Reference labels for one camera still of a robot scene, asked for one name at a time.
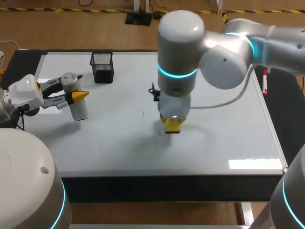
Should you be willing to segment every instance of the white table surface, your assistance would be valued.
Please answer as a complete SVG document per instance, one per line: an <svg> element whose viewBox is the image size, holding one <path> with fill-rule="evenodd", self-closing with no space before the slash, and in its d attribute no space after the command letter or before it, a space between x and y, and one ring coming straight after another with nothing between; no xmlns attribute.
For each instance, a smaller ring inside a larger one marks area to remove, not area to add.
<svg viewBox="0 0 305 229"><path fill-rule="evenodd" d="M282 174L287 167L255 73L240 100L191 110L180 134L162 136L157 103L147 92L157 85L157 53L114 53L112 84L94 82L90 58L49 53L36 72L39 82L83 74L88 120L75 122L68 107L25 118L26 130L50 149L62 177ZM192 105L231 100L243 84L219 90L198 71Z"/></svg>

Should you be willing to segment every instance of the wooden floor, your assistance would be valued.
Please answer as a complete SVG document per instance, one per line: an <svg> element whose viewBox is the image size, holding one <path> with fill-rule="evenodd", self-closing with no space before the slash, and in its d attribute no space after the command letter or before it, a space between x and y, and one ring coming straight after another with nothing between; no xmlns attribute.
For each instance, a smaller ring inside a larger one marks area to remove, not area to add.
<svg viewBox="0 0 305 229"><path fill-rule="evenodd" d="M154 10L158 7L151 0ZM210 0L158 0L167 10L214 10ZM11 0L0 7L79 8L77 0ZM132 0L94 0L87 9L133 9ZM224 0L225 10L305 9L303 0ZM200 15L206 29L221 31L223 19L216 14ZM0 41L15 40L24 49L157 49L159 21L150 26L125 25L122 13L0 12ZM229 20L243 17L260 23L305 26L305 14L229 14ZM0 43L6 55L5 68L16 49ZM215 224L239 223L234 203L112 203L72 204L73 223L119 224ZM258 215L265 203L253 203Z"/></svg>

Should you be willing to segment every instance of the white marker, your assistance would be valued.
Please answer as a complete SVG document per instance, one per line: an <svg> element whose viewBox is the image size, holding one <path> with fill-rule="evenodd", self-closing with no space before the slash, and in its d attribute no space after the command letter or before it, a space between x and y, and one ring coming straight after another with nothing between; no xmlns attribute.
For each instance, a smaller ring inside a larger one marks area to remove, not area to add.
<svg viewBox="0 0 305 229"><path fill-rule="evenodd" d="M263 86L262 86L263 97L267 96L267 70L263 71Z"/></svg>

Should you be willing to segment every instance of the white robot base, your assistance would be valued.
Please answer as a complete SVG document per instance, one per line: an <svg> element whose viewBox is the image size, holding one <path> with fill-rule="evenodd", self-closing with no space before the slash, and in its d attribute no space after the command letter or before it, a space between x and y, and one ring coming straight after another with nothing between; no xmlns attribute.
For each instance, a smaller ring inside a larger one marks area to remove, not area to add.
<svg viewBox="0 0 305 229"><path fill-rule="evenodd" d="M52 155L37 137L0 129L0 228L68 229L71 209Z"/></svg>

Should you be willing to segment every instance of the pen holder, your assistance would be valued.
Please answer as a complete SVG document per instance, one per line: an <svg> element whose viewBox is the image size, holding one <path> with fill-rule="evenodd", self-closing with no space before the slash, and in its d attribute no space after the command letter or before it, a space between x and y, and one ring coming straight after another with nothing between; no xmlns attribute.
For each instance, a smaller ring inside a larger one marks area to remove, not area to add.
<svg viewBox="0 0 305 229"><path fill-rule="evenodd" d="M91 55L90 65L96 83L113 82L114 70L112 52L93 52Z"/></svg>

